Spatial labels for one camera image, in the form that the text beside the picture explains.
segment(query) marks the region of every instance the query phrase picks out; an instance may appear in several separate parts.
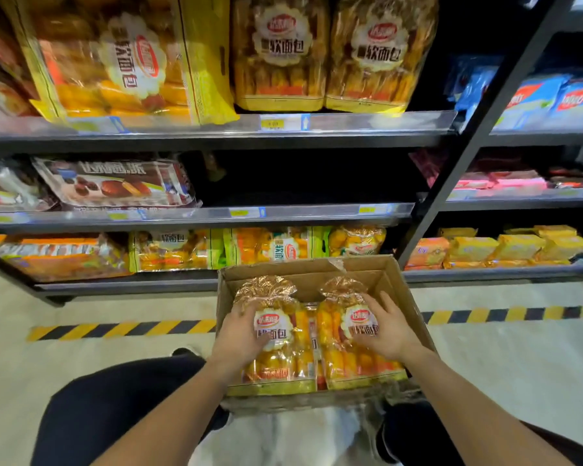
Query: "cardboard box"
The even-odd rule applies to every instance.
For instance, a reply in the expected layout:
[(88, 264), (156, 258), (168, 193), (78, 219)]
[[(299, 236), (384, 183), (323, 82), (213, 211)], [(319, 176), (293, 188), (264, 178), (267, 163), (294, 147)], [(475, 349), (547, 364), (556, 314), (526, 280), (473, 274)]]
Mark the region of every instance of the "cardboard box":
[[(415, 331), (421, 343), (436, 351), (410, 289), (404, 282), (402, 272), (396, 260), (390, 255), (277, 261), (223, 268), (218, 275), (217, 336), (225, 316), (231, 311), (238, 289), (245, 282), (266, 274), (282, 276), (291, 281), (297, 288), (293, 297), (302, 303), (323, 300), (324, 296), (319, 292), (322, 285), (335, 276), (343, 274), (364, 283), (369, 289), (369, 294), (377, 299), (379, 299), (379, 292), (385, 291), (402, 310), (406, 321)], [(342, 391), (245, 398), (227, 397), (223, 401), (223, 406), (241, 415), (332, 405), (351, 405), (361, 403), (377, 395), (386, 395), (390, 399), (406, 398), (415, 396), (418, 391), (418, 387), (411, 380), (404, 380), (370, 388)]]

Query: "floor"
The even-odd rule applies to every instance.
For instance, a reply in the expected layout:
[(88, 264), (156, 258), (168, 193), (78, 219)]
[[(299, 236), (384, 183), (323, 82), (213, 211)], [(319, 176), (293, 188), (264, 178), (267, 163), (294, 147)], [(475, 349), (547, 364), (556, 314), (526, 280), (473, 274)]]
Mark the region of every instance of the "floor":
[[(423, 287), (422, 311), (583, 305), (583, 282)], [(88, 297), (49, 307), (0, 279), (0, 466), (30, 462), (49, 397), (77, 376), (192, 345), (213, 334), (26, 342), (33, 326), (212, 318), (214, 294)], [(452, 368), (524, 421), (583, 444), (583, 319), (429, 327)], [(373, 464), (356, 411), (315, 409), (236, 419), (199, 446), (190, 465)], [(238, 457), (237, 445), (245, 454)]]

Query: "black pants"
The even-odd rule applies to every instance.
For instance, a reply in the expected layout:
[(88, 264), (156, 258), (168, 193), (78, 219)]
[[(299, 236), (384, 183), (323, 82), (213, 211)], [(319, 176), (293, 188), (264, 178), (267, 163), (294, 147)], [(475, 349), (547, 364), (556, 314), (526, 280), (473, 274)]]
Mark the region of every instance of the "black pants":
[[(107, 368), (67, 384), (45, 409), (31, 466), (88, 466), (156, 405), (203, 366), (191, 353), (133, 361)], [(222, 428), (229, 413), (216, 409), (203, 436)], [(583, 447), (531, 427), (576, 465), (583, 466)], [(390, 407), (377, 436), (386, 462), (396, 456), (405, 466), (462, 465), (458, 451), (429, 403)]]

